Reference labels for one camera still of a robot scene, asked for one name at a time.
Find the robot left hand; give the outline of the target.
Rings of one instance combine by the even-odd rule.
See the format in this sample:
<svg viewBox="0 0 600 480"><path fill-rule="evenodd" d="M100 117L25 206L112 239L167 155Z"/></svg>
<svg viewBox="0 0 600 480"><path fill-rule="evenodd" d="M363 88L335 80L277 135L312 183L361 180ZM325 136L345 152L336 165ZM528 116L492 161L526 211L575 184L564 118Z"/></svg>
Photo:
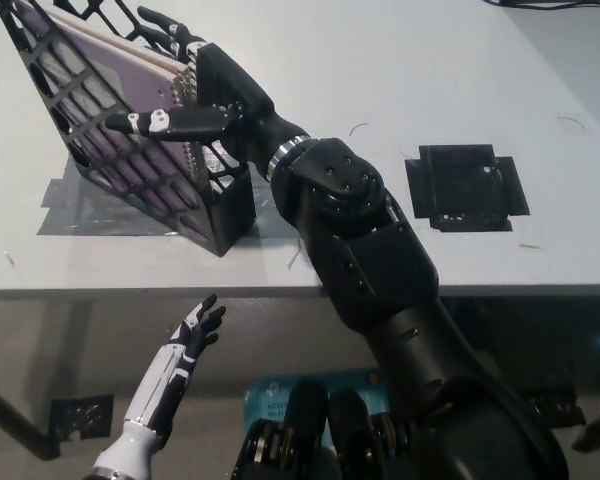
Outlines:
<svg viewBox="0 0 600 480"><path fill-rule="evenodd" d="M206 347L215 343L216 330L226 313L217 306L218 297L210 295L177 325L146 370L124 416L154 432L159 443L168 440L174 416L188 390L193 372Z"/></svg>

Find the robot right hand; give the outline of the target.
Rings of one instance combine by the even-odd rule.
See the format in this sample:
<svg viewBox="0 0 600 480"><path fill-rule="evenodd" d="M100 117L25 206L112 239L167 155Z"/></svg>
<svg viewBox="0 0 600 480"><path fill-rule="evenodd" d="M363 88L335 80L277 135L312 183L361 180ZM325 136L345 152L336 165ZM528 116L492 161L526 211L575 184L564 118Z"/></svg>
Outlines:
<svg viewBox="0 0 600 480"><path fill-rule="evenodd" d="M279 116L269 95L218 45L160 12L143 6L137 12L161 29L158 43L189 66L195 99L170 109L113 114L105 120L108 129L164 142L219 141L233 158L252 163L267 180L278 164L316 143Z"/></svg>

